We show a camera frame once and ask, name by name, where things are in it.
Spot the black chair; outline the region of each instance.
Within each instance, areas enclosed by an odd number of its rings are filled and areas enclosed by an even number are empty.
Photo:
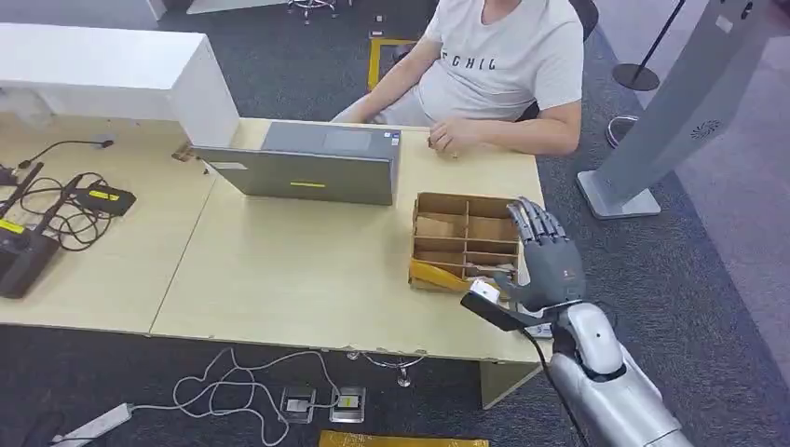
[[[584,30],[584,41],[587,42],[587,38],[590,37],[590,34],[593,33],[593,30],[598,25],[598,7],[593,3],[593,0],[568,0],[571,6],[576,9],[576,13],[579,14],[579,21],[581,22],[581,27]],[[414,44],[412,45],[400,45],[395,48],[395,53],[392,56],[393,62],[398,63],[401,59],[403,59],[409,51],[412,50]],[[538,117],[540,113],[540,107],[538,107],[537,102],[533,102],[532,105],[524,110],[524,113],[516,120],[516,121],[525,121],[527,119],[535,119]]]

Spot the robotic arm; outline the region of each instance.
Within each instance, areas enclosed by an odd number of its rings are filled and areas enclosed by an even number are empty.
[[[604,312],[584,302],[576,244],[550,213],[524,197],[508,210],[524,244],[531,282],[495,275],[499,289],[534,318],[499,305],[499,291],[475,281],[461,304],[503,331],[550,322],[553,356],[547,373],[557,392],[592,430],[616,447],[690,447],[661,393],[620,344]]]

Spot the gray laptop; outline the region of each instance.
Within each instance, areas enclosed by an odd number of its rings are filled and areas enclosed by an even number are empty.
[[[259,150],[194,150],[249,196],[392,205],[401,132],[274,122]]]

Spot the desk leg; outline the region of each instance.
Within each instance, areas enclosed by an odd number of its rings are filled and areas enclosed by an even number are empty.
[[[540,363],[496,364],[480,362],[480,394],[483,409],[489,410],[500,400],[540,373]]]

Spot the yellow sticker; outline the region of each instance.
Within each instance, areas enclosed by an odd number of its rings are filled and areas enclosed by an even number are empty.
[[[291,182],[291,186],[305,186],[308,188],[325,188],[323,183],[308,183],[308,182]]]
[[[16,233],[18,235],[21,235],[22,232],[24,231],[24,227],[23,226],[19,226],[19,225],[15,224],[15,223],[11,223],[9,221],[4,221],[3,219],[0,219],[0,228],[6,229],[6,230],[10,231],[11,233]]]
[[[112,200],[112,201],[116,201],[120,198],[115,194],[107,194],[107,193],[103,193],[102,191],[90,191],[88,195],[97,198],[103,198],[104,200]]]

